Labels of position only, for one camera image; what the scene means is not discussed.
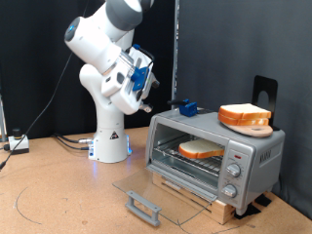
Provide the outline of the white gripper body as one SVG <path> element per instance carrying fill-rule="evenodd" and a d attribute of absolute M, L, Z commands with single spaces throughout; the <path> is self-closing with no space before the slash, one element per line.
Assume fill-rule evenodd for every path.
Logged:
<path fill-rule="evenodd" d="M 122 71 L 124 81 L 111 96 L 111 101 L 123 113 L 131 115 L 140 110 L 139 106 L 148 97 L 156 78 L 152 72 L 154 57 L 149 52 L 143 48 L 130 48 L 127 56 L 130 64 Z"/>

